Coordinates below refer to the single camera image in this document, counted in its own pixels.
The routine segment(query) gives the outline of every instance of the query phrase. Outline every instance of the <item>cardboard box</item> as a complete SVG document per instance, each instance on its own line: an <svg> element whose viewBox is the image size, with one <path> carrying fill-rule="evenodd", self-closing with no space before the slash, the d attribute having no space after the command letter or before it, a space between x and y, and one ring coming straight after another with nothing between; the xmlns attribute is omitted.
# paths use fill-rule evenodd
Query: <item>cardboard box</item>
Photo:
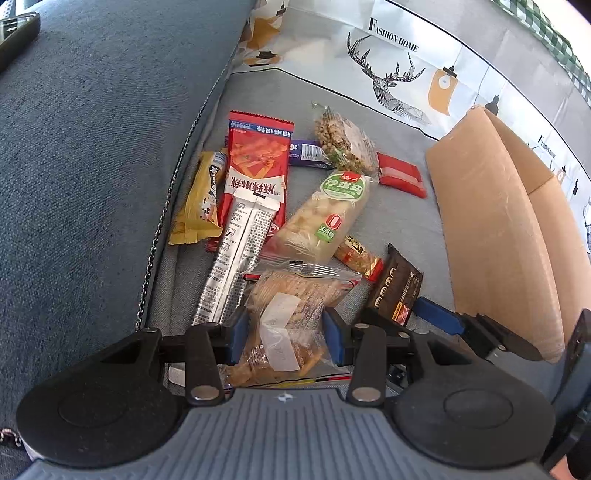
<svg viewBox="0 0 591 480"><path fill-rule="evenodd" d="M557 361L591 307L591 265L556 177L481 107L426 159L456 310L490 316Z"/></svg>

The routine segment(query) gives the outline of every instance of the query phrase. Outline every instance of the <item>small red wrapper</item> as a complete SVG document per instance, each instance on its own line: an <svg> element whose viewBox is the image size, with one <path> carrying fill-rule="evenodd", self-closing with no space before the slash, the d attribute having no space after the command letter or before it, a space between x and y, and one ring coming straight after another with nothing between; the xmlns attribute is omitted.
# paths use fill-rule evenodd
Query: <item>small red wrapper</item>
<svg viewBox="0 0 591 480"><path fill-rule="evenodd" d="M376 281L384 268L384 263L355 238L347 235L334 254L351 270L361 273L369 281Z"/></svg>
<svg viewBox="0 0 591 480"><path fill-rule="evenodd" d="M382 185L412 193L422 199L427 196L421 172L415 165L383 153L378 153L378 161L381 170L379 182Z"/></svg>
<svg viewBox="0 0 591 480"><path fill-rule="evenodd" d="M219 225L226 223L232 196L238 187L281 202L267 233L267 239L285 223L285 190L291 135L294 124L277 118L244 112L230 112L228 132L228 174L218 211ZM217 250L219 238L207 243Z"/></svg>

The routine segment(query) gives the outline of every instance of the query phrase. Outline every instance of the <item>snack package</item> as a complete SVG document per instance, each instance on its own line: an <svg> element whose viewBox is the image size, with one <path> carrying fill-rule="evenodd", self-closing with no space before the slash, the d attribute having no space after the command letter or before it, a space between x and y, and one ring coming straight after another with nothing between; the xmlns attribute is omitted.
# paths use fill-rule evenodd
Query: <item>snack package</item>
<svg viewBox="0 0 591 480"><path fill-rule="evenodd" d="M225 225L234 191L243 187L281 203L268 236L285 223L285 188L291 134L294 124L254 113L230 112L228 174L219 208L219 224ZM216 251L219 238L207 243Z"/></svg>
<svg viewBox="0 0 591 480"><path fill-rule="evenodd" d="M223 323L242 301L246 282L242 273L252 268L279 202L245 188L234 192L213 267L199 298L193 324Z"/></svg>
<svg viewBox="0 0 591 480"><path fill-rule="evenodd" d="M423 274L388 244L384 269L369 295L365 309L377 313L388 322L406 325L421 290Z"/></svg>
<svg viewBox="0 0 591 480"><path fill-rule="evenodd" d="M307 266L304 270L309 273L287 268L260 275L246 301L251 315L246 347L240 362L224 369L228 385L265 385L346 371L332 364L320 322L324 307L336 305L361 276L331 269L336 273L332 278Z"/></svg>
<svg viewBox="0 0 591 480"><path fill-rule="evenodd" d="M374 143L357 125L318 103L314 108L322 110L314 130L328 162L337 170L352 171L377 177L378 157Z"/></svg>
<svg viewBox="0 0 591 480"><path fill-rule="evenodd" d="M290 145L290 166L315 167L332 170L316 140L292 140Z"/></svg>
<svg viewBox="0 0 591 480"><path fill-rule="evenodd" d="M217 222L216 183L226 173L228 158L221 152L201 152L199 169L185 205L174 218L170 245L196 244L203 238L219 236L222 227Z"/></svg>
<svg viewBox="0 0 591 480"><path fill-rule="evenodd" d="M376 281L382 272L384 263L355 238L347 235L336 249L335 258L338 258L351 270L361 273L369 281Z"/></svg>
<svg viewBox="0 0 591 480"><path fill-rule="evenodd" d="M381 171L379 182L382 185L412 193L422 199L427 196L421 172L415 165L383 153L378 153L378 160Z"/></svg>
<svg viewBox="0 0 591 480"><path fill-rule="evenodd" d="M330 173L267 242L263 254L327 263L367 203L371 183L358 173Z"/></svg>

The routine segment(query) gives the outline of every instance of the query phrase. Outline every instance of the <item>black round pad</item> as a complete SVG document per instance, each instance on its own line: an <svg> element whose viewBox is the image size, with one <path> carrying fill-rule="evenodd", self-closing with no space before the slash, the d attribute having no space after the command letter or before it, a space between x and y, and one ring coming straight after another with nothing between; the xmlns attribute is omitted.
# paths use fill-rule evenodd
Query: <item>black round pad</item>
<svg viewBox="0 0 591 480"><path fill-rule="evenodd" d="M119 368L121 376L75 375L31 390L17 410L27 446L52 463L105 468L163 444L179 421L178 401L147 375Z"/></svg>
<svg viewBox="0 0 591 480"><path fill-rule="evenodd" d="M419 452L466 469L537 460L554 428L541 393L481 359L427 365L385 409Z"/></svg>

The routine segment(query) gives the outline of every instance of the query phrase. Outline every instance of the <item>metal bolt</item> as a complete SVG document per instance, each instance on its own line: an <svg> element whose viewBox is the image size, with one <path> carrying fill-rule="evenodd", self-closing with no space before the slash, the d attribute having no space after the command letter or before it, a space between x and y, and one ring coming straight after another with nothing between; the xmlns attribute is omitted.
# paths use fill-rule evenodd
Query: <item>metal bolt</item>
<svg viewBox="0 0 591 480"><path fill-rule="evenodd" d="M219 394L220 391L211 385L199 385L191 389L191 396L195 400L215 400Z"/></svg>
<svg viewBox="0 0 591 480"><path fill-rule="evenodd" d="M357 401L376 401L381 398L382 394L374 387L357 387L353 390L353 398Z"/></svg>

